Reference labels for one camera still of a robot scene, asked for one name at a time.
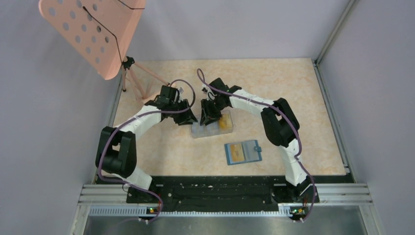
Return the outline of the blue leather card holder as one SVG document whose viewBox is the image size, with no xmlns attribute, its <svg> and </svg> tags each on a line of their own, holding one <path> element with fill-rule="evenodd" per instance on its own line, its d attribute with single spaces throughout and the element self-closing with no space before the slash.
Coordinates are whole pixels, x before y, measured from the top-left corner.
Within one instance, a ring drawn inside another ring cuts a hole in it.
<svg viewBox="0 0 415 235">
<path fill-rule="evenodd" d="M 262 161 L 262 148 L 257 140 L 226 143 L 224 149 L 228 165 Z"/>
</svg>

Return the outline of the clear plastic card box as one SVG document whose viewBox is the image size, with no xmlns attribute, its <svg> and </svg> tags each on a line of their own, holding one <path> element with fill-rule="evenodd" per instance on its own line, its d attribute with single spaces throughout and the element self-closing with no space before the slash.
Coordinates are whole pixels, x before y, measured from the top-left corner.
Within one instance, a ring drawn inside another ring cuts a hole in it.
<svg viewBox="0 0 415 235">
<path fill-rule="evenodd" d="M 232 120 L 231 112 L 229 110 L 224 110 L 221 112 L 221 114 L 222 116 L 229 116 Z M 190 130 L 191 130 L 190 132 L 191 136 L 194 139 L 211 137 L 211 136 L 216 136 L 216 135 L 223 135 L 223 134 L 228 134 L 228 133 L 233 132 L 233 128 L 225 129 L 225 130 L 220 129 L 218 126 L 218 122 L 215 122 L 209 125 L 203 125 L 203 126 L 200 126 L 200 124 L 197 122 L 191 125 Z"/>
</svg>

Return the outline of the gold card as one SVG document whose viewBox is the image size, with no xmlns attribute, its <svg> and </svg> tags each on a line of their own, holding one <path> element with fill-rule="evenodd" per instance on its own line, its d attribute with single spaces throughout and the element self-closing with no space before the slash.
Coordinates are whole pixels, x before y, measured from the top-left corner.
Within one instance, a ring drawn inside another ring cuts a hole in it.
<svg viewBox="0 0 415 235">
<path fill-rule="evenodd" d="M 243 146 L 241 143 L 229 145 L 230 161 L 232 163 L 243 162 L 245 160 Z"/>
</svg>

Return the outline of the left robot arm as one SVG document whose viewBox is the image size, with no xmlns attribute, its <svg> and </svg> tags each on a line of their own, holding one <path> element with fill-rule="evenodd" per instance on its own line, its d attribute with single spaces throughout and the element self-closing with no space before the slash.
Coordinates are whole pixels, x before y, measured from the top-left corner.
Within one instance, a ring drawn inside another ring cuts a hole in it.
<svg viewBox="0 0 415 235">
<path fill-rule="evenodd" d="M 144 202 L 154 201 L 157 189 L 151 185 L 152 177 L 137 166 L 137 139 L 167 118 L 172 118 L 177 125 L 195 123 L 193 104 L 181 97 L 179 89 L 162 86 L 160 93 L 148 100 L 133 117 L 117 127 L 104 127 L 95 159 L 98 172 L 105 171 L 124 184 L 138 187 L 138 196 Z"/>
</svg>

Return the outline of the yellow card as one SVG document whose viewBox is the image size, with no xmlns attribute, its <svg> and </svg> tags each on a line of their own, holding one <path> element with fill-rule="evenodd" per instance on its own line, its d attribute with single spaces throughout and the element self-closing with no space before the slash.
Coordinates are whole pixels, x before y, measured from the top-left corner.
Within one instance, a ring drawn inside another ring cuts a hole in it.
<svg viewBox="0 0 415 235">
<path fill-rule="evenodd" d="M 233 128 L 233 122 L 229 116 L 222 116 L 218 121 L 218 126 L 220 129 L 230 129 Z"/>
</svg>

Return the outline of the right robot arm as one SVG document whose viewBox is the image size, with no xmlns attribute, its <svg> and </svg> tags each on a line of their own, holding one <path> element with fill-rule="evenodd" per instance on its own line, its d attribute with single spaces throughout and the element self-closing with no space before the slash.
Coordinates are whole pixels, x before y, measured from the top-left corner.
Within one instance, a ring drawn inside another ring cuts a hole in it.
<svg viewBox="0 0 415 235">
<path fill-rule="evenodd" d="M 202 91 L 207 97 L 201 101 L 201 125 L 218 121 L 221 111 L 227 107 L 247 111 L 260 117 L 267 139 L 281 151 L 288 198 L 299 202 L 308 192 L 312 193 L 312 198 L 317 197 L 315 180 L 300 159 L 302 152 L 298 133 L 300 124 L 286 99 L 279 98 L 275 101 L 264 99 L 248 93 L 239 86 L 229 87 L 221 78 L 215 79 L 210 84 L 205 83 Z"/>
</svg>

